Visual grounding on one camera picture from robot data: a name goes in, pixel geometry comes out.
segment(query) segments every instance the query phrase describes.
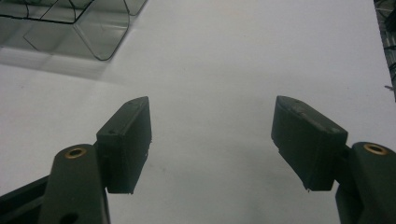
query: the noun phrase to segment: white table surface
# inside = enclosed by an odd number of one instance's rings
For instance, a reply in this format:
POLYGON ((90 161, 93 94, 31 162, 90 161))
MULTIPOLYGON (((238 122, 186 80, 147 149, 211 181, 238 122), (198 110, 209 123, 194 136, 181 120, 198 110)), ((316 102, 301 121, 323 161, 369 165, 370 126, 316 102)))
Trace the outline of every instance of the white table surface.
POLYGON ((396 108, 372 0, 148 0, 107 63, 0 49, 0 194, 93 144, 147 95, 153 142, 112 223, 338 223, 277 152, 277 95, 305 101, 358 141, 396 146, 396 108))

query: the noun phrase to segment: transparent plastic tray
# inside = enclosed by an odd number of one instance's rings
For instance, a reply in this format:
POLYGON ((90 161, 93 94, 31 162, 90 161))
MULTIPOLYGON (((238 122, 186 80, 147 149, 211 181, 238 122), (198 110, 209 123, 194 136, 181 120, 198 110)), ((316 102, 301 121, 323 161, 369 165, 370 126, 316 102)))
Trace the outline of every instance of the transparent plastic tray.
POLYGON ((0 47, 108 60, 146 0, 0 0, 0 47))

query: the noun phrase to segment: hole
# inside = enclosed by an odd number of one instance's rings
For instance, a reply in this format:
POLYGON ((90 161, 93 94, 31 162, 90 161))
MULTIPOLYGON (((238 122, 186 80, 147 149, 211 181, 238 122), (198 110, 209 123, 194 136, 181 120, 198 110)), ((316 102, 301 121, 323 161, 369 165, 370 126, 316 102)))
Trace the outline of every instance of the hole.
POLYGON ((376 155, 380 155, 380 156, 385 156, 388 154, 388 151, 384 148, 381 147, 379 145, 375 145, 375 144, 365 144, 363 146, 367 151, 374 153, 376 155))
POLYGON ((78 214, 76 213, 69 213, 64 215, 61 220, 59 221, 60 224, 72 224, 78 220, 78 214))
POLYGON ((75 147, 66 152, 64 155, 67 159, 75 159, 77 157, 80 157, 84 155, 87 152, 87 149, 83 147, 75 147))

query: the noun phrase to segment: white surface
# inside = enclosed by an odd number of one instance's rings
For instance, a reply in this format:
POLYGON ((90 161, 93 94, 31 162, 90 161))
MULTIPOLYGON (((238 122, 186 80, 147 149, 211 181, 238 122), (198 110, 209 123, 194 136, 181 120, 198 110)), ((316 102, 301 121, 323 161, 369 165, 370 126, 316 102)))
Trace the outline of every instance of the white surface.
POLYGON ((334 191, 304 190, 277 153, 277 95, 396 146, 373 1, 148 0, 114 58, 0 50, 0 193, 93 143, 126 101, 150 99, 153 143, 113 223, 338 223, 334 191))

